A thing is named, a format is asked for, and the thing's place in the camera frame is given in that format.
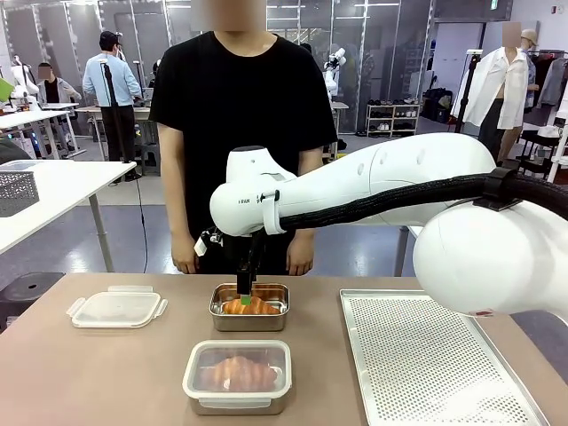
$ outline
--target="stainless steel food container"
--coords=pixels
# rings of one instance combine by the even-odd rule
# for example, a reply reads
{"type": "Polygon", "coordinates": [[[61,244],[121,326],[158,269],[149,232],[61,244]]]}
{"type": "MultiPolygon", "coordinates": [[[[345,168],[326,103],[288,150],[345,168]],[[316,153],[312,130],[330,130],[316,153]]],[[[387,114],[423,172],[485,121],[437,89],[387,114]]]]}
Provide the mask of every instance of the stainless steel food container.
{"type": "Polygon", "coordinates": [[[223,305],[239,297],[236,284],[221,284],[213,292],[209,312],[219,331],[281,331],[290,307],[288,287],[282,284],[254,284],[252,296],[260,297],[280,311],[277,315],[232,315],[223,313],[223,305]]]}
{"type": "Polygon", "coordinates": [[[182,387],[199,415],[272,415],[286,407],[292,387],[290,348],[278,340],[216,340],[195,345],[187,362],[182,387]],[[240,357],[262,364],[275,373],[272,389],[233,390],[224,379],[223,389],[211,388],[204,373],[217,364],[240,357]]]}

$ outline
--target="human hand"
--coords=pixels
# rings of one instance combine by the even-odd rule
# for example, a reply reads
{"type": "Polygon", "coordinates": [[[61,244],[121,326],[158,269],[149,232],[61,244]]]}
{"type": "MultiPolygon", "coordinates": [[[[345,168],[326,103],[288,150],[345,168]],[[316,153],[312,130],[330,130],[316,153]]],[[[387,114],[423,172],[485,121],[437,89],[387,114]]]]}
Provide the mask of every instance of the human hand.
{"type": "Polygon", "coordinates": [[[296,231],[288,246],[286,269],[290,275],[305,275],[313,268],[313,238],[313,231],[296,231]]]}
{"type": "Polygon", "coordinates": [[[171,236],[171,260],[177,270],[185,274],[195,274],[199,270],[199,257],[193,247],[195,240],[191,235],[171,236]]]}

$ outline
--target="person in beige hat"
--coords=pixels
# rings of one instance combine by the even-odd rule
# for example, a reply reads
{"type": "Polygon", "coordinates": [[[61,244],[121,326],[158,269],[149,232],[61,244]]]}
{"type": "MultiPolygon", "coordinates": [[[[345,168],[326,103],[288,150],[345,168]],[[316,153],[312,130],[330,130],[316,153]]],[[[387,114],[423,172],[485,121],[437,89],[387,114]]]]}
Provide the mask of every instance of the person in beige hat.
{"type": "MultiPolygon", "coordinates": [[[[527,53],[533,47],[538,45],[538,34],[534,29],[525,29],[521,33],[521,49],[524,53],[527,53]]],[[[529,85],[527,88],[526,93],[526,102],[525,102],[525,114],[531,112],[534,107],[534,92],[540,90],[540,86],[535,84],[536,82],[536,67],[534,66],[533,62],[529,59],[527,60],[529,66],[529,85]]],[[[509,153],[513,147],[513,145],[517,142],[519,136],[523,132],[523,126],[516,127],[514,129],[510,129],[505,131],[505,135],[503,135],[503,139],[501,142],[501,150],[499,151],[499,157],[497,158],[498,162],[502,162],[509,157],[509,153]]]]}

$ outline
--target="perforated tray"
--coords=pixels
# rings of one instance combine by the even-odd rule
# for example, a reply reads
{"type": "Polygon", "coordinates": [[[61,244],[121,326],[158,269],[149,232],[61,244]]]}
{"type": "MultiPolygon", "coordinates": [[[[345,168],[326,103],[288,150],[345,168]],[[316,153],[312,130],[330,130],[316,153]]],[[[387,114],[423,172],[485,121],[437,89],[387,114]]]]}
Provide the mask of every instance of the perforated tray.
{"type": "Polygon", "coordinates": [[[370,425],[548,425],[474,319],[423,291],[341,299],[370,425]]]}

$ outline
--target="brown table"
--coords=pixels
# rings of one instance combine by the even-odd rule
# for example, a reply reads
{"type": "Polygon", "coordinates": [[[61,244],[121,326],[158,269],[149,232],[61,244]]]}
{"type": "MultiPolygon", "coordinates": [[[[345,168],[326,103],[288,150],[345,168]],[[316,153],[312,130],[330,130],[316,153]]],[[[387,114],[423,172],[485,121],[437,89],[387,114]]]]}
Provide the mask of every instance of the brown table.
{"type": "MultiPolygon", "coordinates": [[[[0,335],[0,423],[10,426],[366,424],[346,337],[341,288],[417,288],[415,279],[271,278],[290,288],[281,333],[219,333],[209,317],[216,276],[74,274],[0,335]],[[166,312],[134,330],[73,328],[65,314],[111,285],[150,285],[166,312]],[[193,346],[208,339],[280,339],[294,368],[288,408],[274,417],[199,417],[181,382],[193,346]]],[[[568,386],[510,317],[482,319],[552,425],[568,424],[568,386]]]]}

